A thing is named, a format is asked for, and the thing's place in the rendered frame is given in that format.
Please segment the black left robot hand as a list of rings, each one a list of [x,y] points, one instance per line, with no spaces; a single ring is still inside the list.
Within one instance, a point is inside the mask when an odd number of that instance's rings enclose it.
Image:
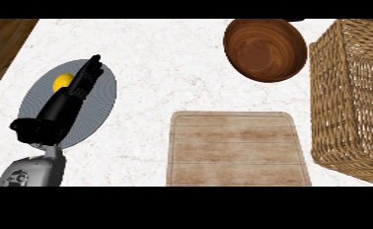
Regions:
[[[96,54],[81,66],[70,85],[55,92],[37,117],[17,118],[11,123],[21,142],[48,146],[61,143],[102,73],[101,55]]]

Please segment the pale wooden cutting board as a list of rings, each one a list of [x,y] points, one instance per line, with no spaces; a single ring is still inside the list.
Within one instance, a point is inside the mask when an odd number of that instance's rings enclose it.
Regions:
[[[289,114],[173,114],[170,187],[301,187],[310,183],[297,126]]]

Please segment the wicker basket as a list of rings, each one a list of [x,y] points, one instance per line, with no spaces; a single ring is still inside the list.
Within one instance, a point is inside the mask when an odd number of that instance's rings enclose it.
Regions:
[[[373,184],[373,19],[338,19],[310,45],[311,158]]]

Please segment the grey round placemat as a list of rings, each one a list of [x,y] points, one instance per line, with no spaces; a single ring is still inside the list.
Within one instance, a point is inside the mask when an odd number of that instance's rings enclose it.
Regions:
[[[73,60],[56,66],[42,76],[24,97],[18,118],[37,117],[53,95],[53,83],[56,78],[65,73],[76,75],[84,63],[86,59]],[[62,149],[74,146],[95,133],[111,114],[117,99],[117,80],[107,65],[102,65],[102,70],[104,73],[98,78],[90,94],[83,102],[73,128],[61,142]]]

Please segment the yellow lemon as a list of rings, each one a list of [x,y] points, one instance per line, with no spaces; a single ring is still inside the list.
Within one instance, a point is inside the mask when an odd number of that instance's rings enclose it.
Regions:
[[[62,87],[67,87],[74,79],[74,76],[70,73],[62,74],[53,83],[53,92],[56,92]]]

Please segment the brown wooden cabinet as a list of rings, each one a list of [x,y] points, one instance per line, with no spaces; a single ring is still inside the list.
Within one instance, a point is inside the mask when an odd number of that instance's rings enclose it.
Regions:
[[[0,79],[27,41],[39,19],[0,19]]]

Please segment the brown wooden bowl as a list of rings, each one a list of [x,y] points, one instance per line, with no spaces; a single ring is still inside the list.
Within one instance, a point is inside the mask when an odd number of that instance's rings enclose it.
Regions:
[[[223,46],[232,66],[258,82],[282,82],[306,67],[307,42],[285,19],[235,19],[224,31]]]

